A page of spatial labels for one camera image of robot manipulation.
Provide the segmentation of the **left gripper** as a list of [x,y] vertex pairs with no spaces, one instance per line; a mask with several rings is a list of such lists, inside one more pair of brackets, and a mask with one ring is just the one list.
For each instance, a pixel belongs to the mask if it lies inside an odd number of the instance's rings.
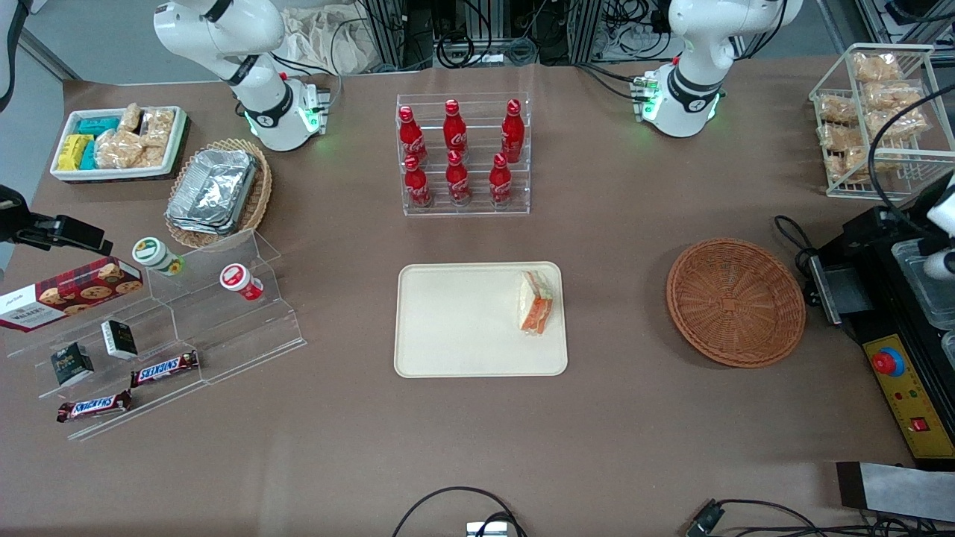
[[[851,251],[851,260],[905,260],[920,251],[953,249],[954,179],[945,175],[903,206],[903,214],[921,231],[901,223],[887,207],[871,207],[845,223],[845,242],[866,242]],[[874,242],[889,240],[896,242]]]

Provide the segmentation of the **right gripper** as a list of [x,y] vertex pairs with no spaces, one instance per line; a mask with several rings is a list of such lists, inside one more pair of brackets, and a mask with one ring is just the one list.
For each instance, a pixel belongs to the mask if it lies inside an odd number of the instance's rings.
[[52,247],[71,247],[94,254],[110,254],[113,243],[105,239],[105,231],[71,216],[34,215],[25,198],[13,188],[1,186],[1,242],[50,251]]

